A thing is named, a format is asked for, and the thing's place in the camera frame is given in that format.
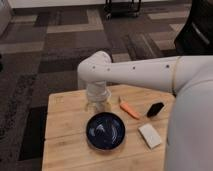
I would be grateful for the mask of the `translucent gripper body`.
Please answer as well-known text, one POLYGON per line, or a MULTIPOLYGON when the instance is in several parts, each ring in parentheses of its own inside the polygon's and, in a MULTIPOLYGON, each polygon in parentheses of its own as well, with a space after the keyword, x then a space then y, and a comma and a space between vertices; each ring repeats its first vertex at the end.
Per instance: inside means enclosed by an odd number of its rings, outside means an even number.
POLYGON ((111 104, 107 99, 103 101, 98 101, 97 99, 87 98, 87 103, 85 106, 85 111, 90 114, 98 114, 102 112, 110 112, 111 104))

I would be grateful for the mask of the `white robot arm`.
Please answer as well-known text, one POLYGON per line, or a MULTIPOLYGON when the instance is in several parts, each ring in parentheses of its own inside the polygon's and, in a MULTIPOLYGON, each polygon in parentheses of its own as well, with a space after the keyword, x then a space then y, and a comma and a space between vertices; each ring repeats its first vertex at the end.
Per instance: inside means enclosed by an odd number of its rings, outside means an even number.
POLYGON ((133 85, 176 96, 166 136, 165 171, 213 171, 213 55, 114 63, 98 51, 78 65, 88 84, 133 85))

